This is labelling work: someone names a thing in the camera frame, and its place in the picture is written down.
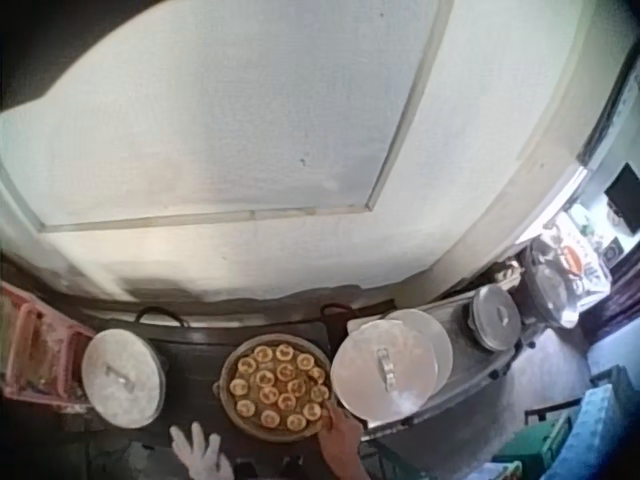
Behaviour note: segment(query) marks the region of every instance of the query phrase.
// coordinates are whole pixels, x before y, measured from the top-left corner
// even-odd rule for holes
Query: lid handle
[[[502,306],[498,307],[498,318],[500,319],[502,326],[506,327],[507,323],[509,323],[509,312],[506,308]]]
[[[384,379],[384,387],[387,392],[391,392],[396,389],[396,370],[389,356],[389,350],[386,348],[379,348],[376,351],[378,357],[378,365],[382,370],[382,377]]]
[[[132,382],[129,377],[127,377],[124,373],[119,372],[118,370],[113,368],[111,365],[107,364],[107,367],[105,368],[104,372],[107,375],[107,377],[109,375],[115,376],[118,382],[124,387],[124,389],[128,393],[133,393],[133,391],[136,389],[136,384]]]

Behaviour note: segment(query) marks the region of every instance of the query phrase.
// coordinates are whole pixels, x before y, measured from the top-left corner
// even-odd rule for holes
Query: pastry
[[[293,358],[293,347],[283,343],[276,348],[276,358],[281,362],[288,362]]]
[[[322,403],[329,399],[329,389],[324,385],[316,385],[311,387],[311,400],[316,403]]]
[[[276,369],[276,376],[283,382],[288,382],[296,376],[296,369],[290,363],[283,363]]]
[[[276,377],[273,376],[269,370],[260,370],[256,373],[255,382],[259,387],[271,387],[276,381]]]
[[[248,418],[256,413],[256,404],[251,400],[240,400],[236,403],[236,412],[241,417]]]
[[[309,370],[309,376],[316,382],[318,382],[318,384],[320,384],[324,383],[324,379],[326,378],[327,374],[324,373],[324,370],[322,370],[320,367],[313,367],[311,370]]]
[[[301,397],[307,391],[307,387],[303,380],[296,379],[287,383],[287,391],[295,397]]]
[[[253,358],[244,357],[238,360],[238,371],[240,373],[251,375],[256,371],[256,368],[258,368],[258,366]]]
[[[253,351],[253,356],[256,357],[256,360],[260,363],[266,363],[273,358],[273,351],[265,345],[260,345]]]
[[[275,387],[265,387],[260,390],[258,396],[260,397],[260,401],[265,405],[272,405],[278,401],[280,392],[278,392],[278,389]]]
[[[317,403],[307,403],[302,409],[302,414],[310,422],[315,422],[322,416],[322,407]]]
[[[278,407],[285,412],[296,408],[296,403],[296,397],[290,393],[283,393],[278,399]]]
[[[292,432],[299,432],[303,430],[304,427],[307,426],[307,419],[302,415],[294,413],[289,418],[287,418],[287,428]]]
[[[273,410],[265,410],[260,415],[260,422],[267,428],[276,428],[280,423],[280,415]]]
[[[301,353],[296,360],[300,370],[311,370],[315,364],[315,360],[308,353]]]
[[[247,393],[249,393],[249,384],[246,382],[246,380],[236,378],[229,384],[229,391],[236,397],[246,395]]]

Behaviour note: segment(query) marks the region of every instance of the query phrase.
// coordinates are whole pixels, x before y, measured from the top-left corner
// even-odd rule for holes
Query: floor
[[[510,373],[476,395],[384,442],[439,479],[464,478],[519,430],[527,408],[581,396],[589,387],[587,346],[578,330],[547,330]],[[186,478],[170,452],[139,444],[92,447],[93,480]]]

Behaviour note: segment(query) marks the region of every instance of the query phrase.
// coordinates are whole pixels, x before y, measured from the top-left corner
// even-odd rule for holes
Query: pot lid
[[[364,325],[342,343],[331,366],[335,394],[354,415],[374,423],[417,412],[436,386],[433,347],[398,320]]]
[[[498,285],[481,287],[472,300],[471,325],[480,343],[494,351],[513,347],[522,331],[518,307]]]
[[[82,381],[96,411],[121,428],[151,423],[164,401],[160,362],[144,340],[126,330],[106,330],[89,343]]]
[[[453,370],[453,346],[449,334],[438,320],[420,310],[398,310],[385,318],[400,320],[405,326],[425,335],[431,342],[438,364],[438,378],[432,395],[435,394],[444,387]]]

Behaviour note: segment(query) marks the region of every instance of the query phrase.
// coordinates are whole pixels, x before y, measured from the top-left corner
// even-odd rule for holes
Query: pan handle
[[[176,322],[178,322],[178,324],[180,324],[181,327],[183,328],[189,327],[189,322],[187,322],[184,318],[182,318],[177,313],[174,313],[171,310],[168,310],[164,307],[154,307],[154,306],[144,307],[142,310],[138,312],[138,314],[136,315],[136,318],[133,321],[135,323],[140,323],[142,321],[142,317],[144,317],[149,313],[159,313],[160,315],[165,315],[175,320]]]

